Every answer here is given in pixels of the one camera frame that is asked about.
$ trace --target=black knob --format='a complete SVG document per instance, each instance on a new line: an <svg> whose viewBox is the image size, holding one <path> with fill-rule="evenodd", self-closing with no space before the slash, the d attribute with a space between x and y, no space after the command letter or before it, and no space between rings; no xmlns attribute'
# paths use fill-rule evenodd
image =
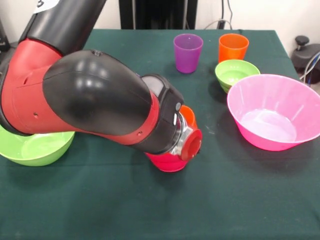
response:
<svg viewBox="0 0 320 240"><path fill-rule="evenodd" d="M309 43L309 41L310 41L309 38L303 35L297 36L295 38L296 44L298 44L300 47L306 45L307 43Z"/></svg>

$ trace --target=white label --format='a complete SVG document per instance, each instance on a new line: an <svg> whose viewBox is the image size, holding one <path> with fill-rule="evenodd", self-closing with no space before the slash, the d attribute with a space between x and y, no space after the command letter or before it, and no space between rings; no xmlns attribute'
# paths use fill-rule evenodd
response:
<svg viewBox="0 0 320 240"><path fill-rule="evenodd" d="M57 6L59 1L60 0L38 0L34 13L38 14L46 10L53 9L55 6Z"/></svg>
<svg viewBox="0 0 320 240"><path fill-rule="evenodd" d="M174 119L173 119L173 125L174 125L174 126L177 124L177 118L178 118L178 116L177 116L177 114L175 113L175 114L174 114Z"/></svg>

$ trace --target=pink bowl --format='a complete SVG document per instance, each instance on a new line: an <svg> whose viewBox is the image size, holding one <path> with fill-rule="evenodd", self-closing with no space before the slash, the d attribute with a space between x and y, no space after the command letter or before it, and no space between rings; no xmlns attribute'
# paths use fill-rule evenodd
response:
<svg viewBox="0 0 320 240"><path fill-rule="evenodd" d="M282 151L320 136L320 96L289 77L261 74L231 87L227 104L254 146Z"/></svg>

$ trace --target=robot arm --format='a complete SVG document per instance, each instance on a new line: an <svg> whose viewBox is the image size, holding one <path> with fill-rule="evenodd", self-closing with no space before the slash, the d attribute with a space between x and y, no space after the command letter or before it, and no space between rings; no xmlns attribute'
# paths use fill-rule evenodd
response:
<svg viewBox="0 0 320 240"><path fill-rule="evenodd" d="M0 124L23 136L77 131L191 159L202 135L164 77L140 77L110 55L81 50L106 0L48 1L54 7L32 16L0 79Z"/></svg>

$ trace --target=lime green bowl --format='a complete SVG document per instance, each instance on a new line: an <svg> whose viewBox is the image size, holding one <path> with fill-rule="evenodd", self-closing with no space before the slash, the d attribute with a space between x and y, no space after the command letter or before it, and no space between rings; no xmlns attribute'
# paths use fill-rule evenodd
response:
<svg viewBox="0 0 320 240"><path fill-rule="evenodd" d="M215 75L224 91L236 84L239 80L259 75L259 69L252 63L244 60L231 59L220 62L215 67Z"/></svg>
<svg viewBox="0 0 320 240"><path fill-rule="evenodd" d="M73 131L19 136L0 125L0 155L25 166L49 165L68 150L74 136Z"/></svg>

